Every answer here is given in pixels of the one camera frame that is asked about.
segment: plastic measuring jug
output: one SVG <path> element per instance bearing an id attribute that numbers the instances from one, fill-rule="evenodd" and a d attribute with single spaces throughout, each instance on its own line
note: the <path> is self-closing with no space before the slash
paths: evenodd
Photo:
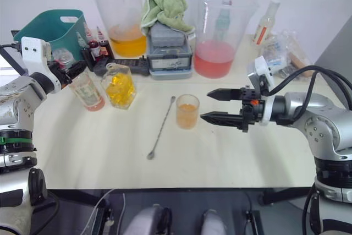
<path id="1" fill-rule="evenodd" d="M 195 70 L 208 78 L 230 71 L 257 0 L 197 0 Z"/>
<path id="2" fill-rule="evenodd" d="M 146 37 L 140 31 L 142 0 L 95 0 L 114 50 L 124 57 L 146 51 Z"/>

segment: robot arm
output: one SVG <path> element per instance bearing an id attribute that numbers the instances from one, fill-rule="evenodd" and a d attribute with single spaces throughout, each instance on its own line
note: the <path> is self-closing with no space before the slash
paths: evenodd
<path id="1" fill-rule="evenodd" d="M 316 214 L 311 214 L 312 229 L 319 234 L 338 230 L 338 226 L 339 231 L 352 233 L 352 111 L 336 107 L 327 97 L 312 94 L 307 108 L 298 115 L 307 93 L 288 92 L 284 96 L 263 93 L 274 88 L 270 69 L 262 57 L 248 70 L 254 89 L 217 89 L 208 93 L 216 100 L 241 100 L 240 114 L 210 112 L 201 118 L 215 125 L 237 127 L 243 132 L 248 132 L 249 124 L 267 121 L 300 130 L 309 142 L 316 164 L 317 191 L 311 206 L 311 212 Z"/>
<path id="2" fill-rule="evenodd" d="M 0 88 L 0 233 L 27 235 L 34 206 L 47 197 L 43 172 L 34 168 L 34 112 L 50 92 L 56 93 L 85 69 L 79 62 L 69 72 L 47 63 L 50 44 L 23 37 L 23 61 L 29 76 Z"/>

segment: teal plastic basket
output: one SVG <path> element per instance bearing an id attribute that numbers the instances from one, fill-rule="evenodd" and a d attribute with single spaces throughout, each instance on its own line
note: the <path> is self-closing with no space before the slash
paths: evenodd
<path id="1" fill-rule="evenodd" d="M 52 9 L 40 13 L 14 36 L 15 41 L 33 37 L 50 43 L 51 51 L 66 48 L 76 60 L 83 60 L 77 41 L 78 31 L 85 39 L 83 12 L 77 9 Z"/>

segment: plastic bottle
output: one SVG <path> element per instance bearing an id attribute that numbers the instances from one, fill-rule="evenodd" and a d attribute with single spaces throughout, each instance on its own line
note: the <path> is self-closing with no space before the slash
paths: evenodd
<path id="1" fill-rule="evenodd" d="M 66 48 L 59 48 L 53 51 L 53 57 L 60 64 L 60 68 L 65 71 L 75 63 L 72 53 Z"/>
<path id="2" fill-rule="evenodd" d="M 89 111 L 98 111 L 105 105 L 104 98 L 100 95 L 92 79 L 85 72 L 78 75 L 69 85 L 73 93 Z"/>
<path id="3" fill-rule="evenodd" d="M 260 19 L 257 30 L 252 39 L 255 45 L 260 45 L 268 37 L 275 24 L 275 14 L 280 6 L 279 0 L 271 0 L 265 15 Z"/>

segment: pink liquid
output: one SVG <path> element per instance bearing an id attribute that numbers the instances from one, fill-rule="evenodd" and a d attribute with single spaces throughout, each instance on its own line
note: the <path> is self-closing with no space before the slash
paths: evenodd
<path id="1" fill-rule="evenodd" d="M 101 101 L 98 104 L 96 104 L 95 106 L 91 106 L 91 107 L 84 106 L 84 107 L 89 111 L 98 111 L 98 110 L 101 110 L 104 105 L 105 105 L 105 100 L 103 98 L 101 98 Z"/>
<path id="2" fill-rule="evenodd" d="M 230 71 L 234 48 L 222 41 L 205 41 L 196 45 L 194 68 L 202 76 L 221 78 Z"/>

